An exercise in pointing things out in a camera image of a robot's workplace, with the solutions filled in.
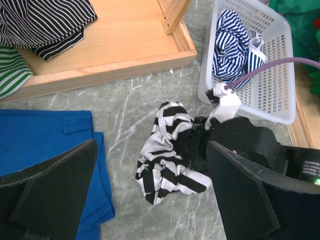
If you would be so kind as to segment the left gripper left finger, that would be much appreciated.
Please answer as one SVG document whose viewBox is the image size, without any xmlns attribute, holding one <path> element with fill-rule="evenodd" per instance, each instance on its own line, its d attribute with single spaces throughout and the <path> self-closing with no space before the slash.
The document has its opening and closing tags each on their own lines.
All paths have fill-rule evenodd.
<svg viewBox="0 0 320 240">
<path fill-rule="evenodd" d="M 0 178 L 0 238 L 74 240 L 98 154 L 92 139 Z"/>
</svg>

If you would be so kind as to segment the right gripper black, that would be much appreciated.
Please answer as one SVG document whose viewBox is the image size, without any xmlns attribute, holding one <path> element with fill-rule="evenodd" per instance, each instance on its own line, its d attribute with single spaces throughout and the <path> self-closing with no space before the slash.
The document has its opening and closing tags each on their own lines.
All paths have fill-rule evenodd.
<svg viewBox="0 0 320 240">
<path fill-rule="evenodd" d="M 209 169 L 207 143 L 214 141 L 245 159 L 283 172 L 282 146 L 271 129 L 254 126 L 246 117 L 236 117 L 223 123 L 213 118 L 206 130 L 206 120 L 197 116 L 187 136 L 179 141 L 179 155 L 190 169 L 197 172 Z"/>
</svg>

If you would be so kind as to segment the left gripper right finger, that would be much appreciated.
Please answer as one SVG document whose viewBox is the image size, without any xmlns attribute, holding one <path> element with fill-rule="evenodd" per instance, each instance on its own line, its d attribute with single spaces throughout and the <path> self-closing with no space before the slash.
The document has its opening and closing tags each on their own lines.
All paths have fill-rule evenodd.
<svg viewBox="0 0 320 240">
<path fill-rule="evenodd" d="M 206 153 L 227 239 L 319 239 L 320 184 L 275 172 L 215 141 Z"/>
</svg>

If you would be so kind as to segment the blue cloth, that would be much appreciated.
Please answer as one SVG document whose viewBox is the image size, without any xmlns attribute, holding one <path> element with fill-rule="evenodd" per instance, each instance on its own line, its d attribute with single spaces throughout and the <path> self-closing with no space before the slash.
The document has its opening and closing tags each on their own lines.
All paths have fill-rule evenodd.
<svg viewBox="0 0 320 240">
<path fill-rule="evenodd" d="M 76 239 L 98 240 L 100 225 L 116 216 L 107 172 L 104 134 L 89 110 L 0 111 L 0 174 L 5 176 L 58 156 L 94 139 L 98 146 Z"/>
</svg>

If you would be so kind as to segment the blue white striped tank top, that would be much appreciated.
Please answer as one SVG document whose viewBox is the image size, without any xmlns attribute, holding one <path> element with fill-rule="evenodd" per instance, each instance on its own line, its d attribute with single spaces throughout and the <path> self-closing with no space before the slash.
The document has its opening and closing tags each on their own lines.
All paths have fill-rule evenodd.
<svg viewBox="0 0 320 240">
<path fill-rule="evenodd" d="M 235 82 L 267 61 L 260 33 L 246 29 L 237 12 L 224 9 L 216 23 L 213 75 L 225 84 Z"/>
</svg>

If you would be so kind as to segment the black white striped tank top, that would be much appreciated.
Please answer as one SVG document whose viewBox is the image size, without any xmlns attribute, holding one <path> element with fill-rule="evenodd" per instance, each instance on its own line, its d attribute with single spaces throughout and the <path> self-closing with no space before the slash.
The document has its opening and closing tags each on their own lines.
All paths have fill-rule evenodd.
<svg viewBox="0 0 320 240">
<path fill-rule="evenodd" d="M 212 185 L 209 176 L 190 169 L 187 158 L 174 149 L 191 132 L 193 123 L 194 118 L 179 101 L 162 103 L 156 113 L 135 173 L 144 198 L 152 205 L 173 192 L 199 194 Z"/>
</svg>

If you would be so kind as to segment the green striped tank top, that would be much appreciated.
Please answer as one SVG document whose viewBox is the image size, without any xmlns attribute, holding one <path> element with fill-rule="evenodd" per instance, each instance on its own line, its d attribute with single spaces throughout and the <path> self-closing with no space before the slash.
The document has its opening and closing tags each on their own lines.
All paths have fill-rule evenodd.
<svg viewBox="0 0 320 240">
<path fill-rule="evenodd" d="M 81 42 L 86 26 L 97 19 L 89 0 L 2 0 L 0 97 L 13 94 L 34 76 L 19 49 L 48 62 Z"/>
</svg>

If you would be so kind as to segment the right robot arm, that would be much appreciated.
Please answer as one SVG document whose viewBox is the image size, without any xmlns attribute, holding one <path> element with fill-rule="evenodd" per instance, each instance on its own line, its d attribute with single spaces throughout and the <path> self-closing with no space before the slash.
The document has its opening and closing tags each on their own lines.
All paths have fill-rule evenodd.
<svg viewBox="0 0 320 240">
<path fill-rule="evenodd" d="M 197 116 L 187 136 L 173 145 L 190 169 L 208 171 L 207 143 L 214 141 L 277 173 L 319 185 L 318 149 L 281 145 L 271 129 L 255 126 L 246 117 L 235 117 L 223 123 L 213 118 L 209 129 L 205 129 L 206 120 L 204 116 Z"/>
</svg>

